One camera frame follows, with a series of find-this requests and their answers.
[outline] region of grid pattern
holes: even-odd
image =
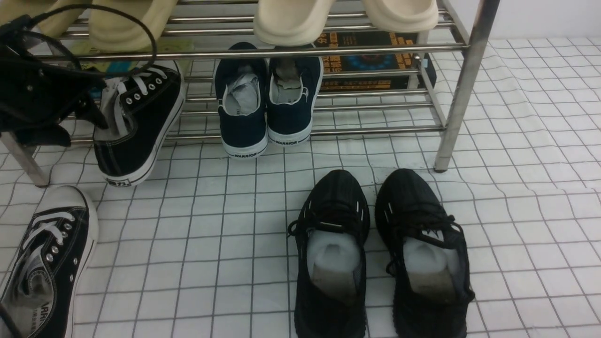
[[[353,173],[373,208],[398,167],[416,170],[463,224],[477,295],[468,337],[601,337],[601,38],[490,45],[442,174],[429,169],[436,133],[320,138],[285,150],[271,144],[246,162],[224,158],[218,144],[164,147],[151,177],[135,188],[104,183],[89,148],[42,147],[35,158],[52,169],[53,183],[86,190],[100,218],[99,244],[79,283],[74,337],[296,337],[297,252],[286,225],[330,170]],[[462,56],[433,58],[448,109]],[[195,62],[192,72],[209,75],[213,67]],[[191,84],[190,92],[210,87]],[[406,126],[431,124],[432,114],[326,112],[314,121],[316,128]],[[66,126],[91,132],[82,122]],[[183,119],[178,127],[216,131],[218,120]],[[6,271],[44,190],[4,148],[0,164]],[[377,232],[366,251],[366,336],[392,338],[394,280]]]

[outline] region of beige slipper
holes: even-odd
[[[374,26],[389,32],[420,32],[438,24],[436,0],[363,0]]]
[[[177,0],[94,0],[142,21],[158,39]],[[144,30],[132,21],[104,11],[90,13],[90,42],[102,51],[137,51],[150,45]]]
[[[73,4],[90,4],[92,0],[0,0],[0,25],[21,15],[31,17]],[[43,34],[58,37],[77,19],[84,10],[70,10],[51,16],[40,22]]]
[[[302,46],[319,38],[336,0],[259,0],[254,32],[276,46]]]

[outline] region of black canvas sneaker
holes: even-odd
[[[294,324],[299,338],[363,338],[365,251],[370,228],[357,180],[334,170],[311,191],[297,221],[299,275]]]
[[[257,49],[248,42],[231,51]],[[267,149],[264,59],[220,60],[213,75],[219,104],[219,127],[225,152],[231,158],[252,159]]]
[[[94,130],[94,151],[106,181],[140,184],[152,172],[171,125],[182,112],[186,88],[175,61],[157,61],[146,72],[107,80],[100,110],[109,129]]]
[[[83,192],[60,186],[44,196],[2,293],[2,318],[14,325],[0,321],[0,337],[71,338],[77,284],[97,238],[96,210]]]
[[[294,146],[306,141],[311,135],[313,109],[322,86],[322,58],[272,58],[269,72],[269,138],[280,146]]]
[[[376,200],[376,225],[395,276],[392,315],[400,337],[464,338],[469,284],[461,227],[436,195],[408,169],[393,172]]]

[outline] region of white grid mat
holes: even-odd
[[[379,185],[398,167],[422,175],[464,224],[477,295],[468,337],[601,337],[601,39],[491,45],[443,174],[428,170],[435,133],[270,145],[247,162],[225,159],[217,144],[165,147],[137,188],[103,183],[89,148],[43,147],[35,158],[53,167],[53,183],[86,190],[101,219],[100,244],[80,282],[74,337],[296,337],[297,257],[287,224],[328,171],[352,172],[373,207]],[[461,56],[434,58],[448,109]],[[213,67],[196,62],[193,72],[210,75]],[[316,128],[353,128],[431,124],[431,117],[412,109],[318,113],[315,121]],[[179,128],[211,131],[218,121],[190,118]],[[77,133],[89,132],[79,122]],[[6,271],[44,190],[4,148],[0,163]],[[367,336],[395,337],[394,280],[384,271],[388,254],[377,232],[366,250]]]

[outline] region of shoe rack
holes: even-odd
[[[492,29],[495,15],[499,7],[500,0],[480,0],[479,8],[476,13],[474,27],[471,34],[465,29],[457,16],[457,13],[451,6],[449,0],[439,1],[439,15],[442,18],[439,21],[436,29],[449,29],[455,40],[454,43],[427,43],[428,33],[422,32],[418,36],[417,44],[405,46],[378,46],[378,47],[353,47],[353,48],[315,48],[315,49],[292,49],[286,51],[275,51],[272,49],[260,49],[258,51],[194,51],[184,53],[160,53],[159,60],[215,60],[227,58],[271,58],[271,57],[290,57],[290,56],[328,56],[328,55],[375,55],[375,54],[404,54],[412,53],[415,56],[414,67],[406,70],[394,71],[368,71],[368,72],[346,72],[324,74],[327,79],[331,75],[336,77],[362,77],[369,79],[377,79],[378,76],[410,76],[409,88],[406,90],[372,90],[362,92],[339,92],[339,93],[321,93],[319,98],[342,98],[342,97],[377,97],[377,96],[419,96],[423,100],[399,103],[382,103],[371,105],[331,105],[318,106],[315,112],[319,114],[321,111],[361,111],[361,110],[395,110],[399,114],[408,114],[407,109],[411,108],[430,108],[433,114],[433,123],[425,126],[400,126],[400,127],[381,127],[381,128],[356,128],[356,129],[317,129],[311,133],[312,137],[322,136],[343,136],[343,135],[374,135],[374,134],[399,134],[399,133],[417,133],[417,132],[440,132],[441,143],[436,155],[434,170],[441,173],[447,170],[459,129],[463,122],[468,101],[474,87],[476,76],[482,62],[484,50],[486,48],[490,30]],[[240,5],[240,4],[255,4],[257,0],[180,0],[178,6],[187,5],[206,5],[206,4],[221,4],[221,5]],[[331,25],[333,19],[348,20],[365,19],[367,18],[364,12],[330,14],[328,25],[325,27],[325,32],[328,31],[371,31],[375,30],[370,24],[357,25]],[[168,21],[168,28],[163,32],[165,37],[192,37],[192,36],[210,36],[210,35],[251,35],[252,28],[218,28],[218,29],[172,29],[179,24],[195,23],[251,23],[252,16],[190,16],[190,17],[172,17]],[[87,19],[79,19],[75,25],[82,26],[87,24]],[[79,39],[87,38],[87,32],[82,30],[68,31],[62,38],[64,39]],[[448,114],[442,111],[440,104],[436,99],[433,89],[433,84],[430,83],[429,77],[426,75],[426,68],[421,60],[425,53],[434,52],[455,52],[459,51],[463,54],[463,66],[459,75],[459,81],[454,91],[454,97]],[[95,54],[81,55],[81,61],[144,61],[150,58],[151,55],[143,52],[131,53],[110,53],[110,54]],[[65,61],[63,57],[44,55],[41,60],[57,63]],[[422,75],[426,88],[419,89],[417,76]],[[188,76],[188,83],[194,82],[211,82],[212,79],[202,76]],[[215,98],[210,96],[188,95],[186,103],[210,103],[214,102]],[[196,110],[184,108],[181,119],[189,117],[207,117],[216,116],[216,111]],[[193,134],[168,134],[166,141],[211,141],[218,140],[219,134],[206,134],[203,131],[198,131]],[[17,162],[25,170],[36,186],[45,187],[50,184],[49,176],[37,165],[32,157],[35,149],[24,147],[19,144],[14,135],[4,133],[0,140],[5,144],[8,151],[15,157]],[[74,146],[90,145],[91,137],[73,137],[72,144]]]

